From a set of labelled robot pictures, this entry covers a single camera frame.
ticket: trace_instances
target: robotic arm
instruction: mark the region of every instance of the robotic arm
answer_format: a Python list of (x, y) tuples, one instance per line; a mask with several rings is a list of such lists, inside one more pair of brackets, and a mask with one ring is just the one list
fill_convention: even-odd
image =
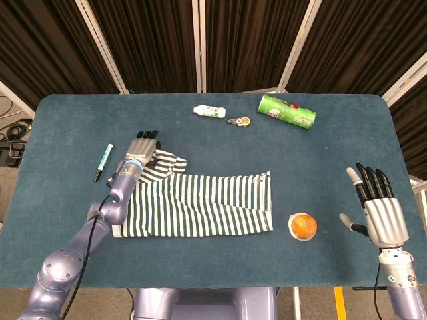
[(43, 262), (31, 290), (27, 309), (17, 320), (60, 320), (59, 313), (73, 285), (84, 272), (87, 253), (91, 255), (110, 232), (111, 225), (122, 225), (136, 183), (157, 144), (158, 131), (139, 132), (131, 142), (109, 197), (94, 203), (87, 222), (69, 242)]
[(380, 248), (381, 269), (395, 314), (405, 320), (427, 319), (412, 266), (414, 258), (402, 249), (409, 234), (399, 200), (381, 170), (374, 171), (359, 163), (356, 166), (362, 179), (352, 168), (347, 168), (347, 174), (364, 208), (366, 226), (354, 223), (343, 213), (340, 219), (350, 230), (368, 236)]

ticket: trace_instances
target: black curtain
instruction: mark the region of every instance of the black curtain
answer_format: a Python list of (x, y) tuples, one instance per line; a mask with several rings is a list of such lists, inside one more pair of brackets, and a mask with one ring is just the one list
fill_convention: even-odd
[(191, 0), (90, 0), (126, 87), (197, 93)]
[(206, 0), (207, 91), (277, 87), (308, 0)]
[(74, 0), (0, 1), (0, 80), (34, 110), (52, 93), (118, 93)]
[(427, 51), (425, 0), (323, 0), (286, 89), (382, 95)]
[(408, 172), (427, 180), (427, 76), (390, 108)]

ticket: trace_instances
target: chip can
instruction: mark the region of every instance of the chip can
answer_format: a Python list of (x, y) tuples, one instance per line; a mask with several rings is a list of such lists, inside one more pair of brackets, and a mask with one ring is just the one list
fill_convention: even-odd
[(301, 108), (299, 105), (268, 95), (262, 96), (258, 112), (305, 129), (309, 129), (316, 118), (316, 112), (312, 110)]

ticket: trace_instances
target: striped cloth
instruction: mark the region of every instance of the striped cloth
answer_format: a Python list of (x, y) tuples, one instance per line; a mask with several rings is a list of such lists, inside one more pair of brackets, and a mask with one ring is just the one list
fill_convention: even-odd
[(187, 161), (158, 150), (145, 167), (115, 237), (205, 237), (272, 231), (270, 172), (235, 177), (183, 174)]

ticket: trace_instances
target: orange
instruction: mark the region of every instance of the orange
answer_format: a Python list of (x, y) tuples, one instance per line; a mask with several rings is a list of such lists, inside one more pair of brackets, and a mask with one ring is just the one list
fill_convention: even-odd
[(297, 237), (309, 238), (317, 229), (318, 224), (311, 215), (300, 215), (292, 220), (292, 231)]

